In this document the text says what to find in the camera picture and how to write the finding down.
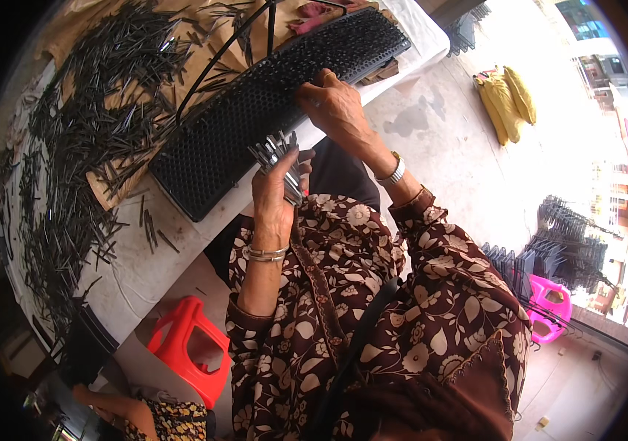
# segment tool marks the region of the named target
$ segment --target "window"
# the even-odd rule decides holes
[[[610,59],[610,68],[613,69],[614,74],[625,74],[622,63],[618,58],[613,57]]]
[[[556,6],[572,29],[572,32],[574,32],[574,37],[577,40],[609,36],[603,23],[591,15],[585,1],[566,0],[557,3]]]

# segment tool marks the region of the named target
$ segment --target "plastic stool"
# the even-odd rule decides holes
[[[530,298],[530,304],[537,304],[568,322],[572,317],[572,298],[569,291],[562,285],[536,275],[530,275],[530,283],[533,293]],[[549,291],[560,292],[563,297],[562,303],[555,304],[554,302],[549,301],[547,298]],[[555,341],[562,334],[562,332],[564,332],[564,325],[559,322],[549,320],[543,314],[537,313],[536,311],[530,311],[529,319],[531,323],[536,321],[544,323],[550,330],[547,335],[540,335],[537,331],[532,331],[532,341],[535,343],[551,343],[552,341]]]
[[[230,340],[206,319],[203,306],[203,302],[194,295],[183,298],[175,309],[157,321],[147,349],[194,388],[204,400],[206,409],[213,409],[228,380]],[[167,337],[160,343],[163,329],[170,323]],[[187,342],[194,327],[204,331],[223,351],[221,366],[213,372],[209,372],[207,366],[201,363],[194,363],[187,354]]]

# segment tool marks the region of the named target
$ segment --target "hand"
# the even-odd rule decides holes
[[[361,94],[356,89],[339,81],[329,69],[322,69],[314,83],[302,84],[295,93],[295,99],[316,127],[363,162],[376,162],[386,153],[391,156],[380,136],[368,125]]]
[[[289,234],[294,220],[294,207],[284,199],[284,175],[292,166],[297,156],[300,161],[314,157],[314,150],[292,149],[278,161],[267,175],[260,172],[253,177],[253,209],[255,211],[255,231],[253,248],[256,250],[276,251],[283,249],[289,242]],[[311,173],[309,164],[300,164],[300,174]],[[299,184],[302,190],[309,188],[309,179],[302,178]]]

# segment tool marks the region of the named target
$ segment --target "perforated tray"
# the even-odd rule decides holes
[[[251,66],[190,115],[151,161],[172,200],[199,222],[256,162],[247,147],[287,133],[306,116],[294,91],[329,68],[355,83],[410,47],[374,8],[304,34]]]

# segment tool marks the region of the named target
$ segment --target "white table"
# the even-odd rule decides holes
[[[395,15],[399,21],[400,29],[408,36],[412,46],[397,58],[399,61],[398,75],[359,88],[363,105],[372,101],[383,91],[424,64],[439,62],[449,52],[447,35],[414,0],[380,1],[380,8],[387,8]],[[53,73],[54,64],[51,63],[40,78],[39,84],[34,88],[31,87],[28,93],[39,96]],[[15,127],[18,131],[26,130],[29,110],[18,109],[16,113],[18,120],[15,122]],[[295,130],[302,150],[313,147],[324,138],[324,133],[315,128],[309,119],[302,122]],[[28,140],[25,139],[22,144],[24,148],[27,148],[27,143]],[[20,167],[13,173],[8,183],[9,186],[15,186],[14,196],[11,196],[10,199],[14,212],[12,215],[13,223],[10,225],[11,236],[17,232],[19,219],[17,191],[19,169]],[[117,258],[113,260],[112,265],[99,262],[97,271],[93,264],[85,265],[77,291],[83,293],[98,276],[103,276],[89,291],[87,301],[105,329],[119,344],[160,301],[209,242],[250,203],[252,200],[250,180],[256,171],[257,165],[198,223],[191,222],[178,210],[162,193],[157,181],[149,173],[142,179],[134,192],[149,189],[143,193],[145,195],[144,208],[150,210],[155,229],[162,230],[181,251],[179,254],[161,241],[159,241],[161,245],[154,250],[154,254],[150,253],[150,247],[144,237],[144,229],[138,226],[139,196],[124,200],[119,205],[118,221],[127,222],[131,225],[124,227],[114,236],[117,243],[113,252]],[[32,293],[24,283],[24,269],[22,269],[22,259],[19,257],[22,252],[22,245],[19,241],[10,240],[10,242],[14,248],[15,259],[6,267],[6,271],[15,288],[15,299],[22,306],[28,318],[34,315],[39,319]],[[50,337],[54,338],[51,323],[40,322]]]

